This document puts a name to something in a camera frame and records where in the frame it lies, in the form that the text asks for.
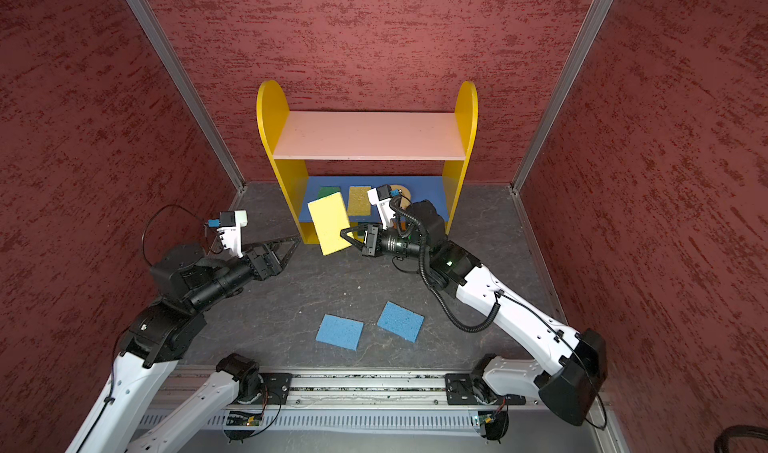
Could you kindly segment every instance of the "gray floor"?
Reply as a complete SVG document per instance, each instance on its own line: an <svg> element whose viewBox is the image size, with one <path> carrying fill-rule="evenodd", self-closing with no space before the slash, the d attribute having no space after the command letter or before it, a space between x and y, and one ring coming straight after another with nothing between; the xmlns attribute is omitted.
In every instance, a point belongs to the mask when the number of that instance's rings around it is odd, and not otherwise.
<svg viewBox="0 0 768 453"><path fill-rule="evenodd" d="M225 448L227 453L595 453L599 451L588 426L568 425L549 411L510 411L510 424L501 443L477 437L436 435L374 435L328 431L266 431L242 444L221 431L200 431L181 448L181 453L204 453Z"/></svg>
<svg viewBox="0 0 768 453"><path fill-rule="evenodd" d="M248 212L246 243L296 233L277 184L249 185L238 208ZM552 314L509 189L465 186L450 238L507 286ZM474 309L446 298L464 323L482 321L483 315ZM424 315L416 343L376 326L387 301ZM357 351L315 341L326 313L365 324ZM281 275L251 283L205 316L208 325L187 352L187 364L215 365L231 352L273 368L469 369L490 352L530 358L496 325L475 334L457 329L417 275L397 272L388 257L363 258L353 248L322 256L319 246L301 245Z"/></svg>

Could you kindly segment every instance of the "red wall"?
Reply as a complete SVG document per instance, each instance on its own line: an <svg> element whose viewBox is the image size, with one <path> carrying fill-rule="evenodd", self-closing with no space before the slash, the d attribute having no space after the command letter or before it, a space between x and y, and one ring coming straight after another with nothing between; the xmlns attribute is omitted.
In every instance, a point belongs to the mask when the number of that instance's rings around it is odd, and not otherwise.
<svg viewBox="0 0 768 453"><path fill-rule="evenodd" d="M766 0L615 0L524 185L634 453L768 426L767 87Z"/></svg>
<svg viewBox="0 0 768 453"><path fill-rule="evenodd" d="M156 294L144 223L169 202L227 208L234 189L124 0L0 4L0 451L49 453ZM200 236L167 218L150 259Z"/></svg>
<svg viewBox="0 0 768 453"><path fill-rule="evenodd" d="M473 80L469 181L510 181L592 0L150 0L248 180L274 180L256 128L260 83L296 110L451 112ZM314 174L360 165L313 162ZM365 172L399 171L402 164ZM408 165L440 174L440 165Z"/></svg>

